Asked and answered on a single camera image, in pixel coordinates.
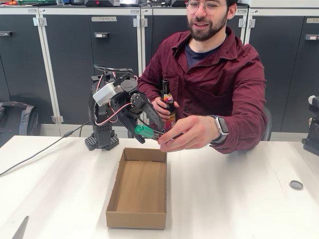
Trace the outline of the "person's right hand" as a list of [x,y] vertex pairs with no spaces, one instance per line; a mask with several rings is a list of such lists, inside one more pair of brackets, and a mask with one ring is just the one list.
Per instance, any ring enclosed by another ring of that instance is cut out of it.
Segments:
[[167,121],[169,119],[170,112],[166,109],[166,104],[161,100],[161,97],[154,98],[152,100],[152,105],[162,121]]

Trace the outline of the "person's left hand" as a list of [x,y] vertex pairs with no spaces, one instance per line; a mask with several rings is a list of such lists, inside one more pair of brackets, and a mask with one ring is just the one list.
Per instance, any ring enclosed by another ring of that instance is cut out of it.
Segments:
[[158,139],[158,144],[163,152],[199,149],[219,136],[215,118],[189,116],[179,119],[172,129]]

